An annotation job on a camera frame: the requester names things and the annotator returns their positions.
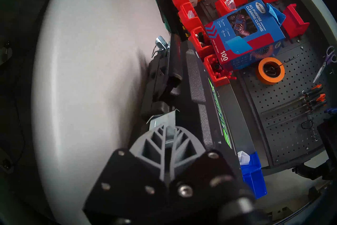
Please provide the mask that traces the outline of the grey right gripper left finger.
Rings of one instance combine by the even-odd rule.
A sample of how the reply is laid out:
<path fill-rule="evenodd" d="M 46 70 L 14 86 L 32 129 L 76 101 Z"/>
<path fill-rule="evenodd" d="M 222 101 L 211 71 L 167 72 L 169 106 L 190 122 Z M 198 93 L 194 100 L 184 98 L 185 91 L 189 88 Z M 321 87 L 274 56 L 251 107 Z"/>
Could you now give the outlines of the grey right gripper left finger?
<path fill-rule="evenodd" d="M 160 129 L 112 153 L 83 206 L 91 225 L 138 222 L 165 207 L 165 128 Z"/>

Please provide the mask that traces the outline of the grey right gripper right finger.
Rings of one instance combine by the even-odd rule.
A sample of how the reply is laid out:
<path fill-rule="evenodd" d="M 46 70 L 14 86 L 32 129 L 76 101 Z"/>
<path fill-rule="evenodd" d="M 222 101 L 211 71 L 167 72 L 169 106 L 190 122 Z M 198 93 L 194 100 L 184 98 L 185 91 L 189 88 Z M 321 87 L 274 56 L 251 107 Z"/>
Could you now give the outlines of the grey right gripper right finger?
<path fill-rule="evenodd" d="M 168 218 L 234 218 L 243 213 L 244 183 L 228 144 L 205 149 L 183 127 L 169 148 Z"/>

